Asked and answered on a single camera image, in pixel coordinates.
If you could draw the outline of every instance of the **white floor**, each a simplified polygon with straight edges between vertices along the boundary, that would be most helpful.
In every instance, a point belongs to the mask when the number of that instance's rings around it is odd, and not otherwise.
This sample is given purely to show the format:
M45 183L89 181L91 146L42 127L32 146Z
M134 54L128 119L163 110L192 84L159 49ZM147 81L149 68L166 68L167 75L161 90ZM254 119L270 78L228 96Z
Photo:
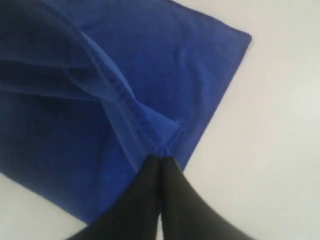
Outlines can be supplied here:
M319 240L320 1L179 2L253 36L187 178L257 240ZM0 240L61 240L84 226L4 176L0 189Z

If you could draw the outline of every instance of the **blue fabric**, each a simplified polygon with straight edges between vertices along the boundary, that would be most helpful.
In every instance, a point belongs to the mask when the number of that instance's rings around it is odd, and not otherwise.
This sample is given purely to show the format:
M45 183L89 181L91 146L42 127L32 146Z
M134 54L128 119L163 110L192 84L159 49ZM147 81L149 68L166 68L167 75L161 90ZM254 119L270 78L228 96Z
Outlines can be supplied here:
M184 168L251 36L169 0L0 0L0 171L85 222Z

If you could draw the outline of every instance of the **blue cloth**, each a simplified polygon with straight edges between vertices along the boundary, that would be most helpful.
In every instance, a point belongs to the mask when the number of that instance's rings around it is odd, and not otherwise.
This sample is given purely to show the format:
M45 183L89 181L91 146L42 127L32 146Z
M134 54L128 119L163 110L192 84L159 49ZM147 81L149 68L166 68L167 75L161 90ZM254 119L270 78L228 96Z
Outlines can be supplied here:
M85 222L184 168L251 36L169 0L0 0L0 171Z

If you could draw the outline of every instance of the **white surface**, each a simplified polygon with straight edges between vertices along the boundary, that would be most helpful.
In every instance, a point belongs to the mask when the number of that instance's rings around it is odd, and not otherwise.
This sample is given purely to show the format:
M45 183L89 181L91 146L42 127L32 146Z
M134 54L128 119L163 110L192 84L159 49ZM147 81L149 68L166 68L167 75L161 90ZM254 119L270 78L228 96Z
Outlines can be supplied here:
M179 2L253 36L187 178L258 240L319 240L320 1ZM84 226L1 176L0 189L0 240L60 240Z

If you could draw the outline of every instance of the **blue garment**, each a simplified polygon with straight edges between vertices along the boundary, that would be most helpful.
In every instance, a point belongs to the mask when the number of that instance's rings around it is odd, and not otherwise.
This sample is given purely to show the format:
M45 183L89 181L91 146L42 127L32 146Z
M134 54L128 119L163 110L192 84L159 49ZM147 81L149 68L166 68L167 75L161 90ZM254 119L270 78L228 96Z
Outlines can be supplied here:
M0 171L85 222L184 168L251 36L169 0L0 0Z

